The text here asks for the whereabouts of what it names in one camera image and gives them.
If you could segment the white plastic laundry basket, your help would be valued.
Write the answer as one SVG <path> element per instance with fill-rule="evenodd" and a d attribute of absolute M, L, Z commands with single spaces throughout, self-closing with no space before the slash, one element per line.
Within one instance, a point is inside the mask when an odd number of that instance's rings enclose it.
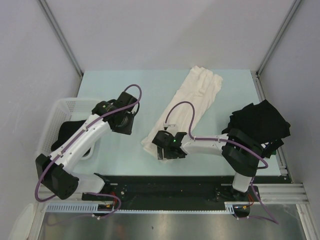
<path fill-rule="evenodd" d="M 50 111 L 35 155 L 49 155 L 52 152 L 51 146 L 58 140 L 61 125 L 65 122 L 86 120 L 99 102 L 99 99 L 92 98 L 69 97 L 59 99 Z"/>

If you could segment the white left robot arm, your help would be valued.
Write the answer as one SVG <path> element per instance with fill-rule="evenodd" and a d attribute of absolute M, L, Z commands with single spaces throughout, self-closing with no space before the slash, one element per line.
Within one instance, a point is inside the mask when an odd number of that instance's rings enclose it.
<path fill-rule="evenodd" d="M 106 132 L 130 135 L 139 99 L 123 91 L 118 99 L 101 101 L 92 109 L 79 129 L 48 156 L 40 154 L 36 170 L 40 184 L 55 197 L 68 199 L 74 193 L 93 194 L 100 200 L 110 196 L 111 188 L 97 174 L 74 173 L 74 168 L 83 155 L 92 148 Z"/>

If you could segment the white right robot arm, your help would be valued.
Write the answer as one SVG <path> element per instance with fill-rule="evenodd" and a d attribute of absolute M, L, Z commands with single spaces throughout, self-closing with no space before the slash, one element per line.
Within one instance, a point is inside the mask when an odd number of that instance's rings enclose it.
<path fill-rule="evenodd" d="M 224 157 L 235 171 L 230 194 L 237 201 L 248 196 L 252 178 L 263 160 L 263 146 L 235 128 L 211 137 L 195 137 L 166 128 L 157 132 L 152 143 L 157 147 L 159 160 L 183 159 L 194 154 Z"/>

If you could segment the white t shirt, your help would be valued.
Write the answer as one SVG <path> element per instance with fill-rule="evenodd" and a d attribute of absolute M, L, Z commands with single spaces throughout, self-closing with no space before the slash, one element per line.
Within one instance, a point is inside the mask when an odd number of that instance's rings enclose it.
<path fill-rule="evenodd" d="M 142 148 L 157 158 L 157 147 L 152 143 L 164 123 L 175 124 L 179 132 L 193 131 L 205 112 L 211 107 L 222 88 L 223 78 L 213 71 L 194 66 L 155 122 L 149 134 L 141 141 Z"/>

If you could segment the black t shirt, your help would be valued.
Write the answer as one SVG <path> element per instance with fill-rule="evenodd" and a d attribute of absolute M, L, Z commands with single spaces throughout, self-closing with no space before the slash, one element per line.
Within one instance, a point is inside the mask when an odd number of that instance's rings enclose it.
<path fill-rule="evenodd" d="M 50 148 L 51 151 L 60 148 L 84 123 L 85 120 L 64 122 L 59 129 L 57 140 Z"/>

